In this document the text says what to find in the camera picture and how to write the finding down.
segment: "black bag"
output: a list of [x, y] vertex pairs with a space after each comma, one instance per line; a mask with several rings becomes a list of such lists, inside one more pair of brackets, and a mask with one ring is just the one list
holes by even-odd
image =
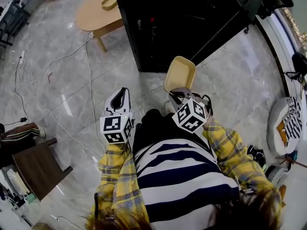
[[292, 62], [295, 71], [288, 71], [285, 74], [291, 80], [297, 80], [302, 83], [303, 77], [307, 74], [307, 59], [302, 53], [295, 52], [292, 55]]

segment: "striped shirt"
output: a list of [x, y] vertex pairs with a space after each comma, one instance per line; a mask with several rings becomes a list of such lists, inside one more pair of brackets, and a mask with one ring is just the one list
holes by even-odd
[[160, 141], [134, 156], [149, 221], [157, 230], [210, 227], [215, 204], [238, 198], [208, 146], [187, 139]]

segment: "marble floor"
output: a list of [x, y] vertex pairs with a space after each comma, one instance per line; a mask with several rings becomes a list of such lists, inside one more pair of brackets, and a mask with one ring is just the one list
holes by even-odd
[[[14, 71], [23, 50], [26, 51], [25, 67], [31, 70], [33, 80], [37, 80], [48, 63], [73, 52], [86, 39], [88, 33], [79, 30], [74, 22], [76, 8], [82, 1], [47, 0], [33, 13], [30, 24], [21, 30], [13, 46], [7, 48], [5, 61], [0, 64], [1, 123], [24, 117], [20, 98], [14, 97]], [[22, 209], [32, 223], [40, 220], [54, 229], [76, 229], [64, 219], [54, 220], [51, 214], [84, 225], [83, 216], [94, 202], [95, 188], [100, 181], [96, 161], [103, 156], [106, 147], [104, 143], [101, 147], [95, 137], [95, 123], [112, 92], [122, 86], [129, 88], [136, 122], [151, 108], [165, 113], [165, 74], [137, 71], [123, 27], [106, 35], [104, 43], [106, 53], [95, 40], [89, 41], [87, 46], [93, 71], [95, 116], [84, 47], [73, 56], [52, 63], [41, 81], [35, 84], [30, 82], [28, 71], [22, 85], [21, 79], [17, 80], [29, 121], [39, 123], [47, 138], [58, 139], [53, 149], [61, 167], [73, 167], [73, 172], [40, 203], [34, 202]], [[51, 113], [38, 104], [29, 89], [75, 139], [96, 155], [72, 139]], [[270, 107], [284, 96], [284, 91], [275, 60], [257, 27], [251, 26], [249, 34], [240, 32], [199, 64], [193, 90], [209, 95], [215, 118], [240, 132], [246, 144], [264, 149], [268, 162], [273, 161], [266, 142], [266, 125]]]

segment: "plaid sleeve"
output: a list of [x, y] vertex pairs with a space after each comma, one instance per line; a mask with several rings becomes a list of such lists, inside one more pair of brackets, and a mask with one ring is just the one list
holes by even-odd
[[209, 141], [224, 174], [237, 178], [243, 189], [251, 188], [256, 193], [267, 192], [267, 197], [275, 193], [275, 214], [281, 213], [279, 191], [269, 182], [260, 167], [247, 155], [247, 147], [242, 144], [241, 136], [234, 130], [223, 128], [213, 122], [205, 128], [203, 135]]
[[[98, 169], [101, 171], [101, 183], [97, 187], [99, 210], [116, 210], [127, 227], [138, 227], [135, 221], [137, 218], [149, 223], [131, 150], [109, 145], [99, 161]], [[86, 224], [87, 229], [94, 218], [94, 210], [93, 206]]]
[[[126, 161], [127, 152], [116, 145], [108, 145], [107, 151], [98, 163], [101, 171], [101, 182], [97, 187], [98, 208], [106, 210], [113, 204], [113, 193], [117, 184], [120, 170]], [[94, 218], [95, 205], [92, 206], [86, 228], [89, 229], [90, 221]]]

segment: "hair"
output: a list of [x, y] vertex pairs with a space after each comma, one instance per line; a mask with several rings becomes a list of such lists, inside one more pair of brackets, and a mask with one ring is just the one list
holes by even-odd
[[[211, 220], [215, 229], [233, 227], [236, 230], [247, 228], [249, 230], [278, 230], [278, 218], [273, 214], [275, 195], [266, 198], [266, 193], [254, 197], [241, 195], [238, 200], [231, 200], [215, 206]], [[130, 214], [133, 226], [124, 222], [121, 215]], [[99, 219], [89, 220], [87, 230], [151, 230], [152, 227], [144, 217], [135, 217], [131, 213], [109, 209], [107, 212], [99, 211]]]
[[215, 226], [217, 229], [234, 227], [236, 230], [278, 230], [278, 217], [275, 215], [275, 198], [267, 192], [255, 196], [241, 195], [232, 200], [215, 206]]

